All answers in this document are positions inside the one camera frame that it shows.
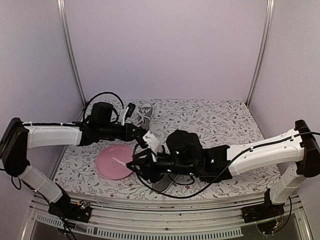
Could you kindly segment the grey sneaker with red sole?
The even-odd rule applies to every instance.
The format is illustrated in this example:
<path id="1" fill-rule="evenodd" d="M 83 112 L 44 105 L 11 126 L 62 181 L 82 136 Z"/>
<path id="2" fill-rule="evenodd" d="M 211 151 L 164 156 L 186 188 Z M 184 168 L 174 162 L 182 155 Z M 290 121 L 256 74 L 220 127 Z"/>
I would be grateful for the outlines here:
<path id="1" fill-rule="evenodd" d="M 150 129 L 153 113 L 154 108 L 151 103 L 146 102 L 142 104 L 137 112 L 137 126 L 148 131 Z"/>

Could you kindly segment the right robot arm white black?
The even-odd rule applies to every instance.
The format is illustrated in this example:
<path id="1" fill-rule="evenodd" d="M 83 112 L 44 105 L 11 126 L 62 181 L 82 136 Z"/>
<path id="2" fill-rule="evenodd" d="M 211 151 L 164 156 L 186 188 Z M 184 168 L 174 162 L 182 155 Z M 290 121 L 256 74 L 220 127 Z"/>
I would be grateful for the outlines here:
<path id="1" fill-rule="evenodd" d="M 137 140 L 141 152 L 134 152 L 127 168 L 139 179 L 159 182 L 165 175 L 190 176 L 207 186 L 229 180 L 242 173 L 280 163 L 288 167 L 280 180 L 264 193 L 260 204 L 242 208 L 246 223 L 282 216 L 288 197 L 307 178 L 320 173 L 320 148 L 317 132 L 303 120 L 293 129 L 275 137 L 242 145 L 204 148 L 196 133 L 175 130 L 165 145 L 147 132 Z"/>

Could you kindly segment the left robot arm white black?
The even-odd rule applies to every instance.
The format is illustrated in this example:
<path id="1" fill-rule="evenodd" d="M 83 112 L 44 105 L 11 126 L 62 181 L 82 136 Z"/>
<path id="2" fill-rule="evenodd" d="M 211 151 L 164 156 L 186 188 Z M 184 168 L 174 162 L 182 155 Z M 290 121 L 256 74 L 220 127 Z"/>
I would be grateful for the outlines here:
<path id="1" fill-rule="evenodd" d="M 41 195 L 48 203 L 49 214 L 63 221 L 88 223 L 92 214 L 90 203 L 85 200 L 72 203 L 71 197 L 61 186 L 30 164 L 27 151 L 48 146 L 89 146 L 101 140 L 136 141 L 145 149 L 148 145 L 143 137 L 147 130 L 125 122 L 134 109 L 135 105 L 130 103 L 115 120 L 111 120 L 114 106 L 107 102 L 96 102 L 88 117 L 72 123 L 22 122 L 14 117 L 0 141 L 3 170 Z"/>

